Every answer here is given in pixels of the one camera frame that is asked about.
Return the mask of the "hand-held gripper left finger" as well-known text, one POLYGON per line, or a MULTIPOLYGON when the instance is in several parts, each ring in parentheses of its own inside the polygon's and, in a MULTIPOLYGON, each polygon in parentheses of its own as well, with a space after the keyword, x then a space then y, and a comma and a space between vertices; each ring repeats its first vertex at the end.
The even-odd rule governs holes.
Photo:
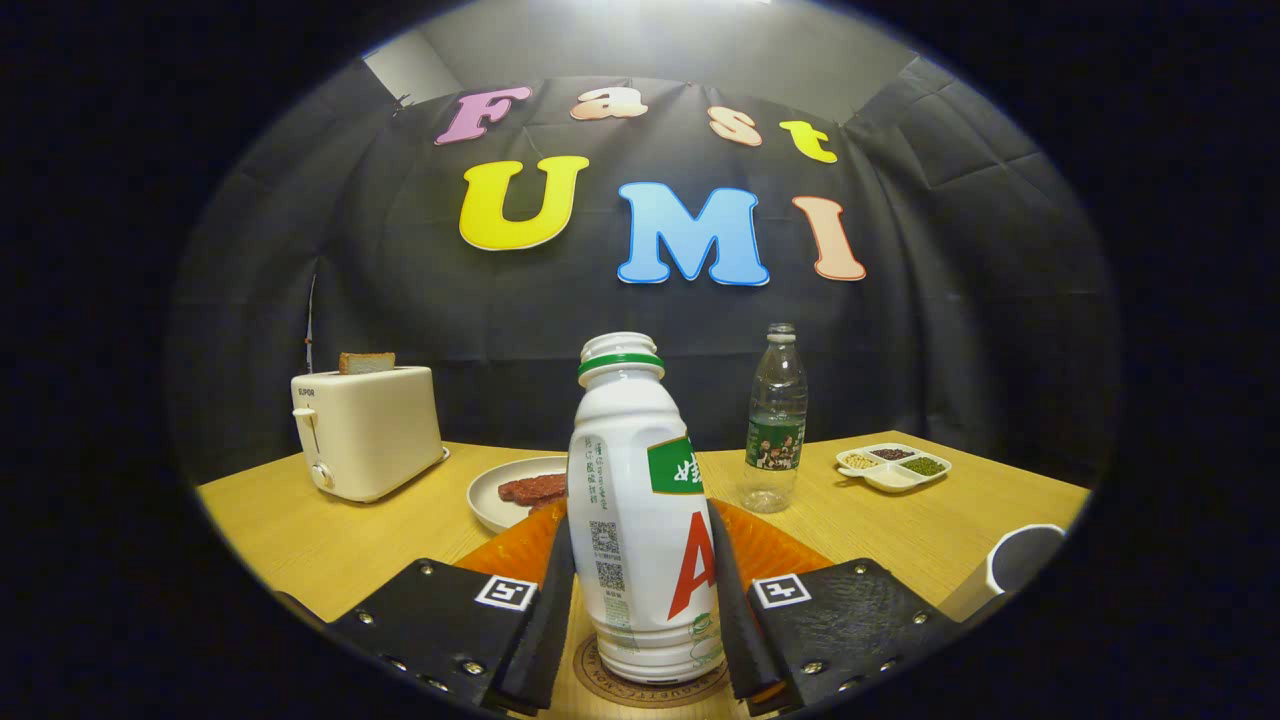
POLYGON ((536 715, 550 707, 573 578, 558 500, 456 562, 413 560, 325 628, 428 693, 536 715))

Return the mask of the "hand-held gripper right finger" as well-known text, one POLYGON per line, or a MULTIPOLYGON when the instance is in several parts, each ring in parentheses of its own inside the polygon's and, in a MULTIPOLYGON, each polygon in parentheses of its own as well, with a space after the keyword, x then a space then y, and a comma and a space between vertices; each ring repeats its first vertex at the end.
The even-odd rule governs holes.
POLYGON ((708 510, 730 682, 753 716, 824 712, 963 630, 872 559, 833 562, 737 506, 708 510))

